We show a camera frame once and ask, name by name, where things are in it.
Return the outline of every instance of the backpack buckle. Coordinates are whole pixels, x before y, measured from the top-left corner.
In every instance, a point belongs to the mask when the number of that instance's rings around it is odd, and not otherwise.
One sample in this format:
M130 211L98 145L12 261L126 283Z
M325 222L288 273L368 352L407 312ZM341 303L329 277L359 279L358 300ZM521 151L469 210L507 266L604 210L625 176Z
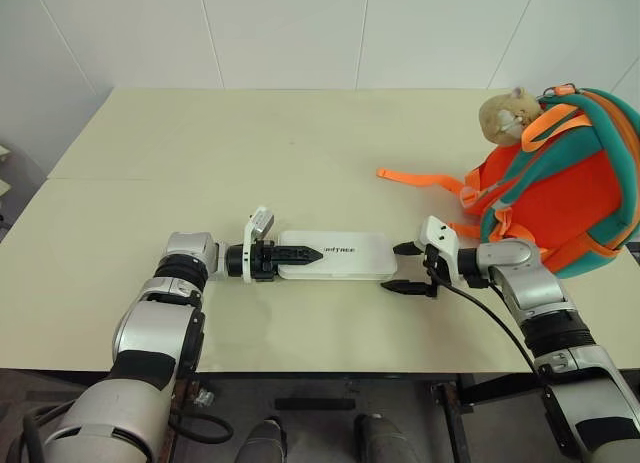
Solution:
M542 92L542 96L564 96L572 95L574 93L580 93L580 90L576 88L573 83L565 83L560 86L550 86Z

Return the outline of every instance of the table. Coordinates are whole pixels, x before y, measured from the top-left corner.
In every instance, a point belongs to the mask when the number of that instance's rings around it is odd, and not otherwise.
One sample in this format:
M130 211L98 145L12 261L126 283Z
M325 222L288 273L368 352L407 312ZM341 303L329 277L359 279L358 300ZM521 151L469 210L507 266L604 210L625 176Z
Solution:
M461 176L491 150L484 90L117 90L0 245L0 366L104 371L111 337L172 231L240 242L259 204L285 229L414 238L429 214L463 221L454 197L376 178L387 166ZM399 275L421 278L404 257ZM595 338L640 367L638 268L566 280ZM501 302L473 291L517 332ZM473 305L374 282L209 284L201 372L526 371Z

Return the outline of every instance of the white wall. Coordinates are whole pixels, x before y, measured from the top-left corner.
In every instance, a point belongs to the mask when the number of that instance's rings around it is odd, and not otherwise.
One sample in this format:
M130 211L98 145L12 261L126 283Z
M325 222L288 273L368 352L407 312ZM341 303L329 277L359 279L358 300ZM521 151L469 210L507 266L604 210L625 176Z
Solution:
M640 0L0 0L15 217L114 86L507 87L640 105Z

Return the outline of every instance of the white box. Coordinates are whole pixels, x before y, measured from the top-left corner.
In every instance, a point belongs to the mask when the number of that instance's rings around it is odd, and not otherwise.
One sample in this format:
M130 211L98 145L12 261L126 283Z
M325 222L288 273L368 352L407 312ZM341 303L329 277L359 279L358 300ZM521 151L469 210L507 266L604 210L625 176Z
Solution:
M322 259L308 265L280 265L278 274L301 280L387 280L397 271L393 246L382 233L284 231L281 246L308 246Z

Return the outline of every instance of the stuffed toy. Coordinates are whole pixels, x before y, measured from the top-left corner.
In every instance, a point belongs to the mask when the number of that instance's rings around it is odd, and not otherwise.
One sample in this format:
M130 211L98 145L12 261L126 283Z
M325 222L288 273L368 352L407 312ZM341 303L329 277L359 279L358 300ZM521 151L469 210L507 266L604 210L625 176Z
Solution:
M480 107L480 127L485 138L498 146L517 145L524 129L541 114L538 100L518 87L484 102Z

